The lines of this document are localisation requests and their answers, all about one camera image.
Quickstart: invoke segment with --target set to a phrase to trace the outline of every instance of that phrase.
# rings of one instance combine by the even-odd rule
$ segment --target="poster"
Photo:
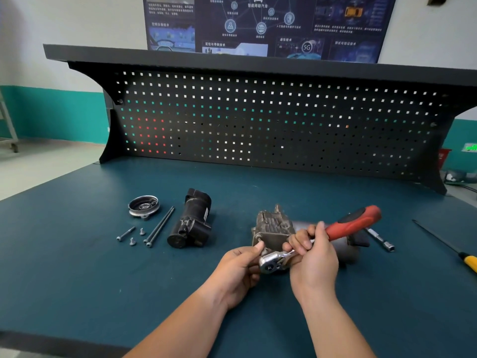
[[[144,0],[149,50],[376,63],[396,0]]]

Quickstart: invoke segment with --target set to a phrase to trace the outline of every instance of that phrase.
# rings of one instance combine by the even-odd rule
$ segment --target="black pegboard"
[[[474,87],[393,78],[70,67],[116,102],[103,161],[148,156],[342,173],[422,182],[441,193],[438,150],[455,116],[477,104]]]

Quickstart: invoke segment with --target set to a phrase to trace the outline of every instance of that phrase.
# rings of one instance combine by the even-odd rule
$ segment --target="table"
[[[116,236],[151,231],[188,188],[212,198],[206,247],[152,249]],[[159,198],[147,222],[129,216],[140,195]],[[477,253],[477,210],[420,185],[277,169],[142,157],[89,165],[0,201],[0,346],[69,357],[119,357],[211,274],[222,255],[250,245],[258,211],[280,203],[294,220],[332,222],[365,205],[396,246],[374,241],[340,269],[339,301],[379,357],[472,355],[477,275],[415,218]],[[142,241],[135,231],[134,237]],[[264,276],[225,318],[211,357],[309,357],[313,345],[287,274]]]

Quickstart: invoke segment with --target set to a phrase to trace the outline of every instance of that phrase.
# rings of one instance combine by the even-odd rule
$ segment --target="red and black handle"
[[[362,207],[331,224],[325,231],[330,236],[330,241],[333,241],[370,227],[380,219],[381,209],[378,206]]]

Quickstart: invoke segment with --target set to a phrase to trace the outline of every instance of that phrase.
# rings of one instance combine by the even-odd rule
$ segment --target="yellow car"
[[[344,12],[345,17],[361,17],[362,7],[347,7]]]

